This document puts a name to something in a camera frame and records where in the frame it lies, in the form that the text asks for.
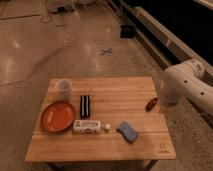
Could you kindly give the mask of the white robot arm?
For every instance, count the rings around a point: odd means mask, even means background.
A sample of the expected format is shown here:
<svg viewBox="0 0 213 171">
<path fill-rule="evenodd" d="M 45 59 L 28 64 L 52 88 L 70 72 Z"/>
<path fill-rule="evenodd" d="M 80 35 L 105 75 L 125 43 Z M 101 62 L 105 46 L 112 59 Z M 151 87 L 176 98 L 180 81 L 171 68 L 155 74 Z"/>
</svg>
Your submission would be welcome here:
<svg viewBox="0 0 213 171">
<path fill-rule="evenodd" d="M 201 80 L 204 72 L 203 64 L 195 59 L 165 69 L 159 95 L 161 102 L 173 106 L 186 97 L 213 115 L 213 86 Z"/>
</svg>

